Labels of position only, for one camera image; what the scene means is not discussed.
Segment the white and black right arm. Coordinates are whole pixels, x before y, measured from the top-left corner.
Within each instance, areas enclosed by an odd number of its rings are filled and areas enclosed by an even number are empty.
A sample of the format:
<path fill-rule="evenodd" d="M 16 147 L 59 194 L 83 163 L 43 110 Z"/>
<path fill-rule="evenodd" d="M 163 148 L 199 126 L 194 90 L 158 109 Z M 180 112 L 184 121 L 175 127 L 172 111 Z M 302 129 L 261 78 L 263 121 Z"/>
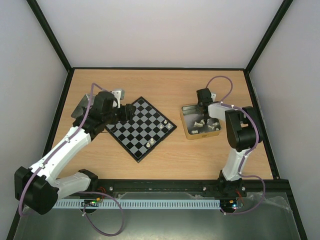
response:
<path fill-rule="evenodd" d="M 225 122 L 227 141 L 231 147 L 227 162 L 219 173 L 217 190 L 222 196 L 244 193 L 243 168 L 251 154 L 262 141 L 255 110 L 251 106 L 238 107 L 223 101 L 214 101 L 208 88 L 196 91 L 198 107 L 204 119 L 219 119 Z"/>

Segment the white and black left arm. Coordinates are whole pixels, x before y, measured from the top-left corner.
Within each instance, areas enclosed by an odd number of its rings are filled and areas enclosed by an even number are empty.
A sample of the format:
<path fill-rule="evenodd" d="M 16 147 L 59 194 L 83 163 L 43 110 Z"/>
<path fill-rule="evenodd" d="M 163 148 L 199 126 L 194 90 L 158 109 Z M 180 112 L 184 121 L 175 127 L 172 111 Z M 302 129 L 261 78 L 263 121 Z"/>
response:
<path fill-rule="evenodd" d="M 69 177 L 58 176 L 69 161 L 107 125 L 132 120 L 136 108 L 132 104 L 121 105 L 124 95 L 124 90 L 115 89 L 90 96 L 83 114 L 75 119 L 63 139 L 31 167 L 21 166 L 15 172 L 14 191 L 21 216 L 24 206 L 44 215 L 58 200 L 97 188 L 98 176 L 86 169 Z"/>

